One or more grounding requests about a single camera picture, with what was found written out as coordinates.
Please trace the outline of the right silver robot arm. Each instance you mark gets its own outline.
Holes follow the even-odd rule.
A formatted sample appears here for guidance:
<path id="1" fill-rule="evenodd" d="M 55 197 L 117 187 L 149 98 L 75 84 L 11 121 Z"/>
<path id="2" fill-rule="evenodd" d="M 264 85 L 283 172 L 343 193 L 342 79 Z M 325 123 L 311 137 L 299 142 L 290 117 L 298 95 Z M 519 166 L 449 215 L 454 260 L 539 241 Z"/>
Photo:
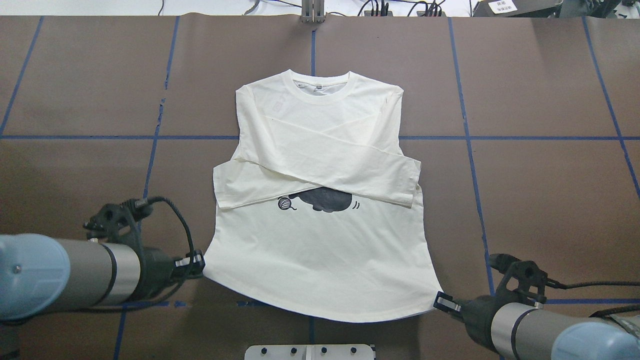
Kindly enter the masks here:
<path id="1" fill-rule="evenodd" d="M 588 317 L 544 309 L 546 289 L 591 286 L 637 287 L 636 281 L 563 284 L 549 278 L 532 260 L 507 253 L 489 256 L 502 274 L 492 295 L 473 300 L 438 292 L 433 307 L 464 324 L 478 345 L 505 360 L 637 360 L 640 357 L 638 304 L 599 310 Z"/>

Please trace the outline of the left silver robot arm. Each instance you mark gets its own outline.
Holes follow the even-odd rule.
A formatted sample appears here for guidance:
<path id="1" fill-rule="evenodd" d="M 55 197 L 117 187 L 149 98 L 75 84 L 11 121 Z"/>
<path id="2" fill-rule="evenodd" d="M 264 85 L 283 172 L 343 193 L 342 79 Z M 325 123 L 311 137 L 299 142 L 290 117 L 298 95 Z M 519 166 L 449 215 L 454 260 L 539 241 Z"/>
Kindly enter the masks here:
<path id="1" fill-rule="evenodd" d="M 138 225 L 162 202 L 187 237 L 184 256 L 143 244 Z M 165 301 L 188 280 L 201 278 L 206 263 L 174 203 L 162 196 L 107 203 L 83 228 L 86 240 L 42 234 L 3 234 L 0 240 L 2 323 L 58 312 L 110 313 L 122 305 Z"/>

